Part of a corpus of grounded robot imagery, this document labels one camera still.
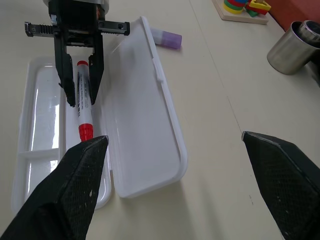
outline red wall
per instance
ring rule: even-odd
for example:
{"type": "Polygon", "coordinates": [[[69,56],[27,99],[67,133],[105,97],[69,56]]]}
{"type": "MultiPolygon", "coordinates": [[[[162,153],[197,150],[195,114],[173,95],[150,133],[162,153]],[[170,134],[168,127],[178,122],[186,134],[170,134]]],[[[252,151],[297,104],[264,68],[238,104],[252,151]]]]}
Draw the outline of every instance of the red wall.
{"type": "Polygon", "coordinates": [[[270,14],[286,31],[292,22],[312,20],[320,23],[320,0],[266,0],[270,14]]]}

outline table surface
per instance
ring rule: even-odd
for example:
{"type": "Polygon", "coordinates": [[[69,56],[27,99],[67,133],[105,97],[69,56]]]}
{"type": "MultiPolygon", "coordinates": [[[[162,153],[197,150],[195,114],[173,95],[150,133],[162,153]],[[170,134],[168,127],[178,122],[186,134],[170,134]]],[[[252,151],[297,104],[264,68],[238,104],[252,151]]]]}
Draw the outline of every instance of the table surface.
{"type": "MultiPolygon", "coordinates": [[[[211,0],[111,0],[106,18],[130,22],[139,16],[183,36],[181,51],[157,50],[187,147],[188,170],[180,182],[143,196],[121,199],[113,193],[94,213],[87,239],[281,240],[241,133],[293,142],[320,166],[320,89],[305,69],[286,76],[267,61],[283,30],[269,15],[267,25],[222,21],[211,0]]],[[[1,1],[0,233],[13,218],[28,62],[54,55],[53,40],[28,38],[24,21],[50,23],[41,0],[1,1]]]]}

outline purple glue stick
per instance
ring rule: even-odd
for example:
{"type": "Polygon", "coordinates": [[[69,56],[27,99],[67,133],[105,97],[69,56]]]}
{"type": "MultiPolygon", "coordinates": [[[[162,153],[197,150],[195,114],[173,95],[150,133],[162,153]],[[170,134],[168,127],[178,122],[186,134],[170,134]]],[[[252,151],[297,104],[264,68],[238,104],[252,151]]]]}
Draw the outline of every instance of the purple glue stick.
{"type": "Polygon", "coordinates": [[[156,28],[150,28],[154,43],[171,49],[180,49],[182,36],[172,32],[162,31],[156,28]]]}

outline robotic arm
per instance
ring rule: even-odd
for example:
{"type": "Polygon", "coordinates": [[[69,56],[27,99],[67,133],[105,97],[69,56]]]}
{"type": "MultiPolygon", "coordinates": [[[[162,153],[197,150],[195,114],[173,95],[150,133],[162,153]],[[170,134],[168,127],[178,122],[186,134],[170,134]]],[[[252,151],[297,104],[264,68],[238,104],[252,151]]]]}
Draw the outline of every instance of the robotic arm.
{"type": "Polygon", "coordinates": [[[54,38],[55,67],[70,106],[76,105],[72,59],[67,46],[93,48],[89,57],[89,91],[95,104],[104,73],[101,33],[130,34],[129,22],[105,21],[109,0],[43,0],[48,6],[52,25],[24,23],[28,37],[54,38]]]}

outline wooden board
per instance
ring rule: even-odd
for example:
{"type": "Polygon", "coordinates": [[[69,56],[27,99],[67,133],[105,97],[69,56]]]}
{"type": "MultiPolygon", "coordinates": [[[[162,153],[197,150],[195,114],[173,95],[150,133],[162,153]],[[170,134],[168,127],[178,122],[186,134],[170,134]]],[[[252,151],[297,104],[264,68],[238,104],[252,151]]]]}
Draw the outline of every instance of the wooden board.
{"type": "Polygon", "coordinates": [[[222,20],[263,25],[266,25],[269,21],[265,15],[261,14],[256,17],[251,17],[245,10],[239,15],[232,14],[224,9],[224,0],[212,0],[212,2],[222,20]]]}

